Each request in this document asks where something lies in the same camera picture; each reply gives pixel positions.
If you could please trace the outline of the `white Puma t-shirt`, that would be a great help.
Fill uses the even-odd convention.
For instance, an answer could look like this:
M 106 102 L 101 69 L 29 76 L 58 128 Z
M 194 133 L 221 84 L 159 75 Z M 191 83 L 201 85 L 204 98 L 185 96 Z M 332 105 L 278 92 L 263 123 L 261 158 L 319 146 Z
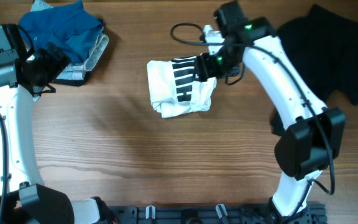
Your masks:
M 195 56 L 170 61 L 151 60 L 147 64 L 150 102 L 163 118 L 208 111 L 216 78 L 199 81 Z

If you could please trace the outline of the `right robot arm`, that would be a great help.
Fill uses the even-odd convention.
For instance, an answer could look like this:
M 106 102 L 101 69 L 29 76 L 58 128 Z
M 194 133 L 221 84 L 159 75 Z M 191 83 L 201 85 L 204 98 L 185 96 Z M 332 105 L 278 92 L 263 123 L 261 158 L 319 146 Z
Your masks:
M 196 58 L 196 79 L 226 77 L 239 63 L 258 78 L 285 130 L 274 148 L 282 175 L 265 221 L 297 222 L 308 216 L 306 199 L 318 177 L 334 169 L 345 116 L 339 109 L 328 109 L 310 90 L 266 18 L 250 20 L 238 2 L 231 1 L 214 12 L 214 19 L 222 38 L 204 40 L 210 50 Z

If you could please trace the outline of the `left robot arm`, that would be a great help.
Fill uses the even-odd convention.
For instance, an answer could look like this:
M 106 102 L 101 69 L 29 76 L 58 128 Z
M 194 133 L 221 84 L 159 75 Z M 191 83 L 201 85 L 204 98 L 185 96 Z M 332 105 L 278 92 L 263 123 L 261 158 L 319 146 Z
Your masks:
M 0 223 L 109 223 L 99 197 L 72 201 L 44 184 L 35 158 L 34 103 L 54 92 L 52 80 L 70 63 L 54 44 L 26 45 L 27 32 L 0 25 Z

